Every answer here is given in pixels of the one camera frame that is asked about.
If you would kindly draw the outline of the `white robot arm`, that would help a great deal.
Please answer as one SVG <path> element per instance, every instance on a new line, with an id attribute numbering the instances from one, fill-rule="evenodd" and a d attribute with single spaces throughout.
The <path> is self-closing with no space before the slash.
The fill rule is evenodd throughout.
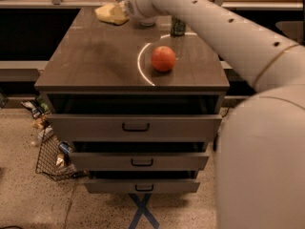
<path id="1" fill-rule="evenodd" d="M 305 229 L 305 47 L 207 0 L 125 0 L 186 22 L 256 91 L 223 124 L 218 229 Z"/>

